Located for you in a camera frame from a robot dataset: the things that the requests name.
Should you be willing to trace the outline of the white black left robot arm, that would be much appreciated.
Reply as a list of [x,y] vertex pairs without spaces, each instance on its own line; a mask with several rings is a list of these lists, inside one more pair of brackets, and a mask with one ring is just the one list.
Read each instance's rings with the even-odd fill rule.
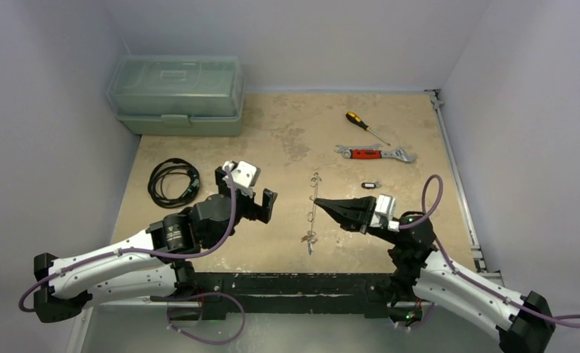
[[243,219],[270,222],[277,193],[264,189],[261,203],[255,202],[260,172],[244,161],[227,161],[215,171],[217,193],[125,240],[72,257],[35,256],[37,282],[19,308],[54,323],[115,300],[193,298],[198,290],[193,259],[216,251]]

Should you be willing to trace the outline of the perforated metal key plate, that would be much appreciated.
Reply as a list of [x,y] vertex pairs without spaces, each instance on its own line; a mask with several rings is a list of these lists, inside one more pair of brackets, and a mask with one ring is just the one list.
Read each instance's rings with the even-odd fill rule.
[[317,242],[316,231],[315,231],[315,220],[316,220],[316,203],[315,200],[318,197],[319,193],[319,185],[322,182],[322,179],[319,175],[319,172],[315,172],[310,179],[311,188],[313,189],[313,194],[309,197],[311,201],[311,209],[307,213],[307,220],[310,224],[308,231],[306,232],[305,236],[302,238],[302,242],[305,242],[307,245],[308,250],[308,242],[313,243],[313,245]]

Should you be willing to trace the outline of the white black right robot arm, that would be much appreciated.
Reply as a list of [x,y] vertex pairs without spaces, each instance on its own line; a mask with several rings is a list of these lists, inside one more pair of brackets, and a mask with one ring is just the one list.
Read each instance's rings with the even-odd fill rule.
[[556,330],[545,297],[497,285],[446,258],[437,246],[432,223],[420,211],[393,215],[391,196],[356,199],[317,198],[324,210],[347,232],[372,235],[393,245],[395,266],[389,284],[376,290],[392,303],[412,296],[424,299],[481,328],[498,341],[502,352],[544,352]]

